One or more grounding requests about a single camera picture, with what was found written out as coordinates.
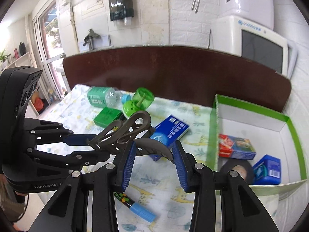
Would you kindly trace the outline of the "blue plastic box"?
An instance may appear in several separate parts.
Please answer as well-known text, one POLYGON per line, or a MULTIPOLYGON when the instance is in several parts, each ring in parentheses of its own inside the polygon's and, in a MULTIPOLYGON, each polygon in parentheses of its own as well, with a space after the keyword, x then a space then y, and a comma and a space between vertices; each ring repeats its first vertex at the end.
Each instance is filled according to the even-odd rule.
POLYGON ((253 167, 253 185, 279 185, 281 183, 281 160, 264 155, 253 167))

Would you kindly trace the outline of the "small green carton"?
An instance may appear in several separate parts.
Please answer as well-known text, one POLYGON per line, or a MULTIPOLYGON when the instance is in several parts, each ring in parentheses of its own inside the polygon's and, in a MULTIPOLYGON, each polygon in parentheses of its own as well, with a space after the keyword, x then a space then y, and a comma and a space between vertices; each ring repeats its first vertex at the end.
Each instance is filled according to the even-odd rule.
POLYGON ((119 119, 122 112, 118 109, 104 107, 102 111, 93 119, 95 125, 106 128, 110 123, 119 119))

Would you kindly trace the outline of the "black tape roll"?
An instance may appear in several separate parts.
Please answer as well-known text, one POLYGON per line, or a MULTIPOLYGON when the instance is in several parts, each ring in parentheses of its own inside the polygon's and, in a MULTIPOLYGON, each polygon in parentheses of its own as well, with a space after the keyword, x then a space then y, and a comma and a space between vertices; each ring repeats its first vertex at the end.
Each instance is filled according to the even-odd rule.
POLYGON ((248 185, 254 181, 254 170, 247 160, 228 159, 220 168, 219 172, 228 173, 236 171, 248 185))

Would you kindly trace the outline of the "green label water bottle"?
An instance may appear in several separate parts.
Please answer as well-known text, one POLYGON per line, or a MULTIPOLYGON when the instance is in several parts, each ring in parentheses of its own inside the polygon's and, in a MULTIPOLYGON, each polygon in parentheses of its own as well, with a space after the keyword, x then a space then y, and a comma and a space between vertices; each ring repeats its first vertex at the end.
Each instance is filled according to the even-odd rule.
POLYGON ((129 94, 123 94, 115 87, 91 87, 87 92, 89 103, 94 107, 120 109, 124 103, 132 98, 129 94))

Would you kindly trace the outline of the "white shelf unit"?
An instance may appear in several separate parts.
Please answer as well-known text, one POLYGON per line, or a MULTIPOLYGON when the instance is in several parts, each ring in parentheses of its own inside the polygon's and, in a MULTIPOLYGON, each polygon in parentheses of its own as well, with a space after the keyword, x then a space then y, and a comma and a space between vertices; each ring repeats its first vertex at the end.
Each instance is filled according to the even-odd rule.
POLYGON ((38 118, 48 103, 47 91, 43 88, 42 70, 32 66, 30 54, 20 58, 26 66, 18 66, 16 62, 1 72, 1 117, 8 119, 31 118, 28 109, 38 118))

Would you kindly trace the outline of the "red blue card pack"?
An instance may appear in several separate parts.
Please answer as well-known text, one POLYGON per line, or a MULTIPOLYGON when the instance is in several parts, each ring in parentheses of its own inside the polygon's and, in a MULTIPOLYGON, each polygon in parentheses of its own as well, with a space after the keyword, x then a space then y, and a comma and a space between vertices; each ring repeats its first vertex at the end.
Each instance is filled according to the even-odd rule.
POLYGON ((218 155, 223 158, 253 160, 256 151, 249 139, 219 134, 218 155))

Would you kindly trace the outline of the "green cardboard box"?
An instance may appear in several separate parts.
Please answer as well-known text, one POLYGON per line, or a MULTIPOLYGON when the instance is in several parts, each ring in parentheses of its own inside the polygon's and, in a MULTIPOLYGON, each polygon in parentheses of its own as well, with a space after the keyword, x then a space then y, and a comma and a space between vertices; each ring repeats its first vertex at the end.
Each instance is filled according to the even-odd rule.
POLYGON ((207 166, 215 171, 218 169, 219 134, 249 139, 256 151, 253 162, 259 161, 266 154, 280 159, 281 183, 253 185, 251 188, 257 195, 283 194, 307 182, 307 165, 301 143, 288 116, 217 94, 210 116, 206 159, 207 166))

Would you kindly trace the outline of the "green mosquito repellent plug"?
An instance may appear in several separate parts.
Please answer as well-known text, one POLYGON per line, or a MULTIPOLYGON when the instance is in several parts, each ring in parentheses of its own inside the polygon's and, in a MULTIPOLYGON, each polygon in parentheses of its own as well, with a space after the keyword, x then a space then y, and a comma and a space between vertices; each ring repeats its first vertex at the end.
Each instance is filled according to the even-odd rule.
POLYGON ((145 111, 154 101, 154 94, 144 87, 139 87, 132 98, 126 96, 126 102, 124 102, 124 96, 121 98, 123 102, 123 115, 129 118, 137 111, 145 111))

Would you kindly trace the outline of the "black flash color marker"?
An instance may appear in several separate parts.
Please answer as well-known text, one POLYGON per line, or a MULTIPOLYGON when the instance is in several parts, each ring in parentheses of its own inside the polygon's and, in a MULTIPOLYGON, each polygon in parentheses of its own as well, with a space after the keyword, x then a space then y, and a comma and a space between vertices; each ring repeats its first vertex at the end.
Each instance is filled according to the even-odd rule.
POLYGON ((114 192, 114 197, 119 200, 124 206, 130 209, 130 211, 133 212, 135 215, 139 216, 140 218, 149 223, 154 222, 156 215, 135 202, 134 200, 132 200, 125 193, 114 192))

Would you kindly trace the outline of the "giraffe print cloth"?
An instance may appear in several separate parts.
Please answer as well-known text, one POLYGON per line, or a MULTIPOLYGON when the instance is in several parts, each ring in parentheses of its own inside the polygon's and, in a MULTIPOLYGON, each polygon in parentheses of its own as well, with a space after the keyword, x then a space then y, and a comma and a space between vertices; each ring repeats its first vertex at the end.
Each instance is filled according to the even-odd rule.
MULTIPOLYGON (((55 106, 47 109, 43 120, 59 122, 76 134, 98 134, 101 127, 94 123, 99 108, 92 107, 87 99, 88 86, 77 85, 55 106)), ((174 116, 189 129, 181 138, 185 151, 195 156, 199 163, 211 163, 208 136, 211 109, 196 104, 155 98, 148 108, 151 124, 158 125, 174 116)), ((135 159, 130 185, 126 194, 142 207, 155 213, 149 223, 116 201, 116 213, 120 231, 188 231, 190 229, 194 194, 187 194, 180 186, 175 166, 165 158, 158 161, 149 156, 135 159)))

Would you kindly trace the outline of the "blue flat carton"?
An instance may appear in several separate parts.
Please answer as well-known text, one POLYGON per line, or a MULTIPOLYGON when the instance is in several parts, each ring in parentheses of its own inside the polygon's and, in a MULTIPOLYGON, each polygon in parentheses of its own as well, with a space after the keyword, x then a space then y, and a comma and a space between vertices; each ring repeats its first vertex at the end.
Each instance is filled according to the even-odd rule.
POLYGON ((176 140, 180 140, 189 130, 189 125, 173 115, 170 115, 161 123, 156 125, 155 132, 150 136, 151 139, 163 143, 172 151, 172 145, 176 140))

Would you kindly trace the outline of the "dark wooden board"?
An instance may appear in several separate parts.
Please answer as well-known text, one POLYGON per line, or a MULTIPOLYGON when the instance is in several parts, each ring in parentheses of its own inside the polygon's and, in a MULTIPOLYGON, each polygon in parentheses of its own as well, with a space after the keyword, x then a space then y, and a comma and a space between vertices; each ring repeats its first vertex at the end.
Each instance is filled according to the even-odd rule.
POLYGON ((105 49, 66 57, 63 67, 70 87, 144 87, 156 97, 203 106, 220 94, 281 112, 292 90, 288 78, 262 64, 194 47, 105 49))

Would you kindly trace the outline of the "white crt monitor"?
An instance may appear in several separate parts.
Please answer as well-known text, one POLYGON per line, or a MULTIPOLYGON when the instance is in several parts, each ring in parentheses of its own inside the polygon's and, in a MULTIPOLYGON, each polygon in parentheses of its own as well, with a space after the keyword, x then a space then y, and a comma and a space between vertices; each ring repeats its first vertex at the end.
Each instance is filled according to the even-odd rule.
POLYGON ((291 78, 297 60, 296 44, 258 23, 238 16, 212 22, 210 48, 243 57, 291 78))

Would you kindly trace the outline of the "dark wall dispenser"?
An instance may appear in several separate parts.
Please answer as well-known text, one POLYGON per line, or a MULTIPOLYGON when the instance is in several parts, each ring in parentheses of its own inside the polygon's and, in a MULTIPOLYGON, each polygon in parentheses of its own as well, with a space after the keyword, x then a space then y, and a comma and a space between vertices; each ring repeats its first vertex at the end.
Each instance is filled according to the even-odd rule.
POLYGON ((122 20, 134 17, 133 0, 108 0, 110 7, 110 20, 122 20))

